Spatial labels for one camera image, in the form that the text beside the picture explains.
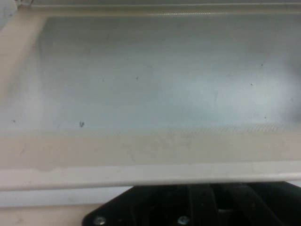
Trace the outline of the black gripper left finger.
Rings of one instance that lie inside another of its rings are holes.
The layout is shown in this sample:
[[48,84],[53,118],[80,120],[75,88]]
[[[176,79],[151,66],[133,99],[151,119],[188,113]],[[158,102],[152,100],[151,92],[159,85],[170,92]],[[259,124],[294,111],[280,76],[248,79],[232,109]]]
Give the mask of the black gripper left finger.
[[84,216],[84,226],[216,226],[209,185],[134,186]]

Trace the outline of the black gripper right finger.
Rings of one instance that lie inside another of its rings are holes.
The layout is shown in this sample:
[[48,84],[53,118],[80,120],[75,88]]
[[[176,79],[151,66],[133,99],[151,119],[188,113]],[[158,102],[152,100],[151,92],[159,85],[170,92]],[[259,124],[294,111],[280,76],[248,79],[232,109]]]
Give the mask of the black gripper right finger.
[[222,226],[299,226],[301,189],[287,182],[214,184]]

